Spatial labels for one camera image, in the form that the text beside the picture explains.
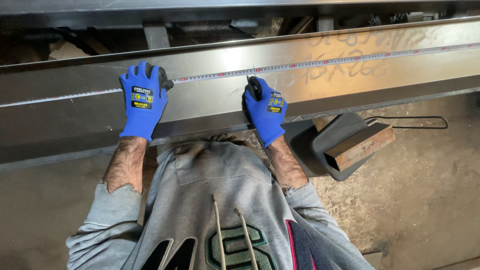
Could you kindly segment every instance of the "black cable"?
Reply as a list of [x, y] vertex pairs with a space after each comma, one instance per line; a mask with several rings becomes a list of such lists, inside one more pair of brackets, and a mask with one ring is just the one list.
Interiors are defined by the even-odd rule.
[[409, 129], [447, 129], [448, 120], [443, 116], [372, 116], [367, 117], [364, 120], [367, 121], [373, 118], [382, 118], [382, 119], [441, 119], [445, 122], [445, 126], [436, 126], [436, 127], [423, 127], [423, 126], [392, 126], [392, 128], [409, 128]]

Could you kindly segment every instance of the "concrete floor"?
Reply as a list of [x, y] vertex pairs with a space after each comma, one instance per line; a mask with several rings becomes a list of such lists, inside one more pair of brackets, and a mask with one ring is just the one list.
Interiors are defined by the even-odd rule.
[[[385, 270], [430, 270], [479, 257], [480, 110], [475, 96], [361, 115], [442, 115], [450, 128], [396, 130], [396, 141], [346, 181], [313, 179], [324, 207], [353, 244], [362, 252], [383, 251]], [[85, 219], [109, 160], [103, 155], [1, 172], [0, 269], [64, 269], [65, 239]]]

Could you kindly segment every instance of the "tape measure numbers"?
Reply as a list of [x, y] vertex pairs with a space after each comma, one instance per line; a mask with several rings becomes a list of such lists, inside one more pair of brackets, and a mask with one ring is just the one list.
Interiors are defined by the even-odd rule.
[[[405, 57], [405, 56], [431, 54], [431, 53], [465, 50], [465, 49], [477, 49], [477, 48], [480, 48], [480, 42], [462, 44], [462, 45], [444, 46], [444, 47], [434, 47], [434, 48], [427, 48], [427, 49], [411, 49], [411, 50], [402, 50], [402, 51], [394, 51], [394, 52], [386, 52], [386, 53], [376, 53], [376, 54], [368, 54], [368, 55], [362, 55], [362, 56], [351, 56], [351, 57], [334, 58], [334, 59], [328, 59], [328, 60], [300, 62], [300, 63], [294, 63], [294, 64], [284, 64], [284, 65], [251, 68], [251, 69], [243, 69], [243, 70], [235, 70], [235, 71], [226, 71], [226, 72], [178, 78], [178, 79], [173, 79], [172, 81], [174, 82], [174, 84], [182, 84], [187, 82], [206, 81], [206, 80], [229, 78], [229, 77], [250, 75], [250, 74], [262, 74], [262, 73], [294, 70], [294, 69], [309, 68], [309, 67], [321, 67], [321, 66], [344, 64], [344, 63], [355, 63], [355, 62], [362, 62], [362, 61], [369, 61], [369, 60], [389, 59], [389, 58], [396, 58], [396, 57]], [[51, 98], [32, 99], [32, 100], [26, 100], [26, 101], [0, 104], [0, 108], [32, 104], [32, 103], [40, 103], [40, 102], [60, 100], [60, 99], [102, 95], [102, 94], [115, 93], [115, 92], [121, 92], [121, 91], [122, 89], [115, 88], [115, 89], [109, 89], [109, 90], [93, 91], [93, 92], [72, 94], [72, 95], [65, 95], [65, 96], [58, 96], [58, 97], [51, 97]]]

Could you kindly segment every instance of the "blue work glove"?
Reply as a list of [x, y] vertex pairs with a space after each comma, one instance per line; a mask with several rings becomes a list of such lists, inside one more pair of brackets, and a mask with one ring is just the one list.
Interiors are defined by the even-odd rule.
[[245, 86], [245, 102], [253, 125], [265, 148], [285, 130], [280, 127], [287, 111], [282, 95], [268, 86], [264, 79], [249, 77]]
[[173, 87], [173, 82], [167, 79], [163, 68], [152, 67], [145, 61], [140, 62], [138, 68], [129, 67], [127, 74], [122, 74], [120, 79], [127, 109], [127, 123], [120, 137], [138, 136], [150, 142], [153, 129], [167, 104], [167, 90]]

